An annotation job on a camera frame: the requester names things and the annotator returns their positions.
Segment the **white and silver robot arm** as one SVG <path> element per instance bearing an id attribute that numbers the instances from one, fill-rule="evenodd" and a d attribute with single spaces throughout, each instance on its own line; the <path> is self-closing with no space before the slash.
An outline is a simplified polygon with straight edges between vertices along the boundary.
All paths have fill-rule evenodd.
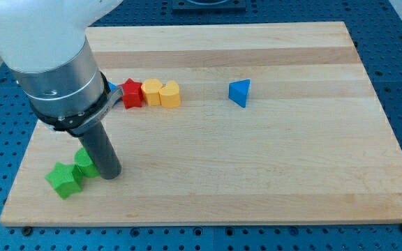
<path id="1" fill-rule="evenodd" d="M 110 93 L 85 30 L 121 0 L 0 0 L 0 56 L 36 116 L 74 137 L 103 132 Z"/>

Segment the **blue block behind arm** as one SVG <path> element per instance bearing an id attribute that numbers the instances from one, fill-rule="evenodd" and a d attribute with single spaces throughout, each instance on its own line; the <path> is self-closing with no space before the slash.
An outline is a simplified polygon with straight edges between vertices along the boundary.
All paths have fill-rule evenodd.
<path id="1" fill-rule="evenodd" d="M 115 84 L 113 84 L 111 82 L 108 82 L 108 86 L 110 88 L 109 101 L 112 101 L 112 104 L 116 105 L 120 101 L 120 99 L 122 97 L 122 94 L 118 90 L 117 85 L 115 85 Z"/>

